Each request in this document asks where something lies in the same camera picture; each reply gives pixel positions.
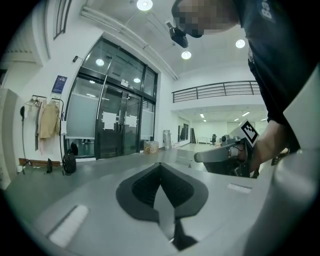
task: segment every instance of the chair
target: chair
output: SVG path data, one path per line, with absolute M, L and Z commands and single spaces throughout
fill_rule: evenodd
M 211 144 L 210 145 L 216 145 L 216 141 L 217 141 L 217 136 L 216 134 L 212 135 L 212 140 L 210 140 Z

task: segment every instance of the white ceiling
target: white ceiling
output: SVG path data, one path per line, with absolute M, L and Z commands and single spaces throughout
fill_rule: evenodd
M 250 122 L 257 122 L 267 117 L 267 109 L 262 105 L 225 105 L 225 106 L 210 106 L 199 107 L 185 110 L 179 110 L 184 117 L 189 118 L 193 122 L 242 122 L 248 119 Z
M 171 8 L 175 0 L 153 0 L 149 11 L 140 11 L 137 0 L 90 0 L 88 6 L 126 25 L 140 36 L 171 66 L 180 76 L 182 73 L 206 66 L 226 64 L 247 64 L 248 41 L 239 25 L 219 34 L 193 38 L 187 35 L 189 60 L 183 60 L 181 53 L 186 49 L 174 43 L 169 35 L 167 21 L 173 22 Z M 246 46 L 238 49 L 235 43 L 244 39 Z

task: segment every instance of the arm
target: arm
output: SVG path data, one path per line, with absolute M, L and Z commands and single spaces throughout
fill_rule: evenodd
M 275 158 L 287 145 L 287 128 L 271 120 L 254 145 L 250 172 L 259 168 L 260 164 Z

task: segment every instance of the black shirt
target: black shirt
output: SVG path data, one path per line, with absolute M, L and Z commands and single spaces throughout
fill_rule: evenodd
M 312 24 L 315 20 L 309 11 L 312 6 L 275 0 L 234 0 L 234 3 L 252 51 L 248 64 L 260 87 L 268 122 L 274 120 L 290 128 L 283 112 L 319 61 L 315 31 L 308 35 L 307 28 L 303 28 L 317 24 Z M 296 151 L 299 144 L 289 130 L 290 150 Z

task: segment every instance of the balcony railing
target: balcony railing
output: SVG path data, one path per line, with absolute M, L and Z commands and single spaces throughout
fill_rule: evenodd
M 260 94 L 259 85 L 254 80 L 218 82 L 173 92 L 173 103 L 230 95 Z

